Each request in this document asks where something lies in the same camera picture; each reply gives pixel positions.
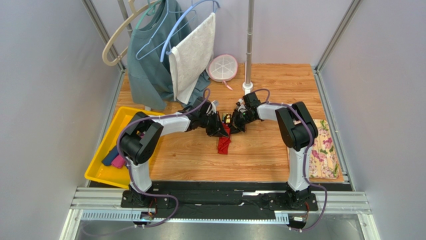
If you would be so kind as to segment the red paper napkin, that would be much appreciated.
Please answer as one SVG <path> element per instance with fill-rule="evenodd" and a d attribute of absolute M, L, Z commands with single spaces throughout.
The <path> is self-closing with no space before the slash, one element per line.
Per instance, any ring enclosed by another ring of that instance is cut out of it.
<path fill-rule="evenodd" d="M 222 126 L 225 132 L 228 134 L 228 136 L 222 136 L 219 138 L 218 145 L 217 145 L 217 153 L 221 155 L 227 155 L 229 151 L 229 146 L 232 142 L 231 133 L 230 133 L 230 128 L 225 123 L 222 123 Z"/>

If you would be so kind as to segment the gold spoon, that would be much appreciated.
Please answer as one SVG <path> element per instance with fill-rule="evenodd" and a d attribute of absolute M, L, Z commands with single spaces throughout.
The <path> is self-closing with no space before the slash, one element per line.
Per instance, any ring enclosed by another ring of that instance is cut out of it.
<path fill-rule="evenodd" d="M 231 120 L 232 120 L 232 114 L 231 113 L 226 113 L 226 114 L 224 114 L 223 115 L 223 119 L 222 119 L 222 121 L 225 123 L 225 124 L 230 124 L 231 123 Z"/>

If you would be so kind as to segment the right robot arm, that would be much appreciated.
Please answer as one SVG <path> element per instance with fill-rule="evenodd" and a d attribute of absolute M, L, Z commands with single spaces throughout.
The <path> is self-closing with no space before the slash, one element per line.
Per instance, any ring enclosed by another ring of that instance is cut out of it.
<path fill-rule="evenodd" d="M 232 134 L 244 132 L 246 125 L 254 121 L 275 121 L 281 138 L 288 150 L 289 189 L 285 192 L 284 202 L 291 209 L 297 209 L 307 202 L 311 195 L 309 180 L 309 161 L 318 128 L 306 105 L 264 102 L 256 93 L 242 97 L 233 111 L 228 127 Z"/>

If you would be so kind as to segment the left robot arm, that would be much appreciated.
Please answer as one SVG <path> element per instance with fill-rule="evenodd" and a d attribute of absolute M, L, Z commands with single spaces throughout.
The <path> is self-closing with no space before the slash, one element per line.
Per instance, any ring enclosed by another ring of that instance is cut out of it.
<path fill-rule="evenodd" d="M 209 137 L 229 137 L 216 104 L 198 97 L 195 104 L 168 115 L 148 116 L 137 113 L 122 130 L 117 139 L 118 154 L 124 158 L 129 172 L 129 189 L 123 192 L 121 207 L 147 208 L 158 199 L 170 196 L 152 193 L 150 159 L 161 137 L 203 128 Z"/>

